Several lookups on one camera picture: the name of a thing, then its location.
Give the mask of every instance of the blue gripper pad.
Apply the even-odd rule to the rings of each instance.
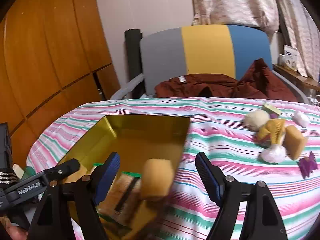
[[[224,174],[218,166],[211,164],[203,152],[196,155],[196,169],[212,202],[222,206],[224,193]]]
[[[103,165],[96,167],[91,174],[92,188],[95,188],[93,198],[94,205],[97,206],[103,201],[115,179],[120,168],[120,156],[112,152]]]

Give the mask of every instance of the metal screw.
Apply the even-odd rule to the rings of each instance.
[[[84,176],[82,176],[82,178],[81,178],[82,181],[89,181],[90,179],[91,179],[91,178],[90,178],[89,175],[84,175]]]
[[[230,175],[226,176],[226,181],[233,182],[234,180],[235,180],[234,177],[232,177]]]
[[[55,187],[57,184],[58,184],[58,182],[56,180],[50,181],[50,186],[51,187]]]
[[[258,182],[258,185],[259,185],[260,187],[265,187],[265,186],[266,186],[266,184],[265,184],[263,181],[259,181],[259,182]]]

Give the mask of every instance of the brown blanket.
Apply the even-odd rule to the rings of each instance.
[[[157,97],[255,98],[298,102],[262,58],[252,63],[240,81],[222,74],[192,74],[184,78],[185,82],[180,82],[176,77],[158,84],[155,87]]]

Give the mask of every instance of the gray armrest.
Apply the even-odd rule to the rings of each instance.
[[[130,93],[139,83],[144,80],[144,75],[139,74],[134,79],[130,80],[127,83],[127,86],[124,88],[119,89],[116,93],[112,95],[110,100],[118,100],[122,99],[126,94]]]
[[[287,87],[292,91],[292,93],[294,93],[294,95],[297,97],[300,103],[305,103],[308,105],[310,104],[306,95],[299,88],[297,88],[294,84],[292,84],[289,80],[287,80],[284,76],[280,75],[278,72],[274,70],[272,72],[287,85]]]

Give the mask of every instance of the striped bedsheet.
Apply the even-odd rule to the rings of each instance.
[[[320,212],[320,170],[303,180],[296,161],[281,164],[259,162],[262,148],[253,143],[254,133],[240,121],[264,102],[282,110],[286,124],[295,110],[311,120],[307,128],[297,126],[309,136],[302,155],[313,151],[320,162],[320,112],[317,106],[284,101],[260,101],[235,98],[147,98],[88,103],[65,114],[51,124],[34,143],[27,165],[37,172],[55,166],[69,149],[103,116],[110,114],[155,114],[186,116],[191,120],[184,154],[176,174],[170,208],[161,222],[159,239],[206,239],[218,214],[209,200],[195,168],[195,155],[203,151],[226,175],[237,180],[267,183],[283,217],[289,240],[303,238]],[[238,239],[246,203],[241,203],[231,239]],[[83,239],[74,223],[77,239]]]

